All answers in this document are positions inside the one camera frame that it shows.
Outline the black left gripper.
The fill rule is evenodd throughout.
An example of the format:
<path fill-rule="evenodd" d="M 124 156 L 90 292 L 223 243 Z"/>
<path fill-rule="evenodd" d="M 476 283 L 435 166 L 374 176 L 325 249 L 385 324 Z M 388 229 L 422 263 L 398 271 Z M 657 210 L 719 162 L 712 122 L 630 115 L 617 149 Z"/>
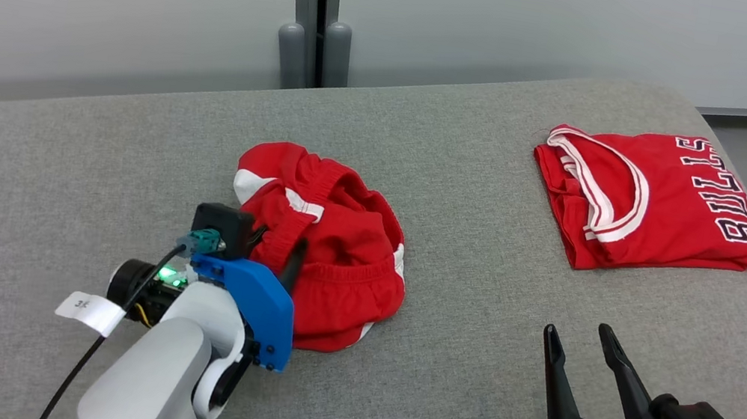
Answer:
<path fill-rule="evenodd" d="M 249 238 L 249 246 L 247 254 L 251 255 L 254 249 L 262 242 L 262 238 L 269 228 L 261 224 L 259 228 L 251 234 Z M 284 288 L 288 295 L 293 295 L 293 291 L 298 282 L 299 274 L 301 274 L 302 265 L 305 264 L 306 251 L 308 249 L 308 241 L 306 238 L 301 238 L 295 242 L 290 249 L 288 259 L 284 264 L 284 268 L 278 276 L 278 282 Z M 225 370 L 222 371 L 221 376 L 213 386 L 213 393 L 210 402 L 210 410 L 218 411 L 226 406 L 226 403 L 230 399 L 232 393 L 236 390 L 238 383 L 241 378 L 244 378 L 244 374 L 251 364 L 254 364 L 255 358 L 250 355 L 243 355 L 240 360 L 230 363 Z"/>

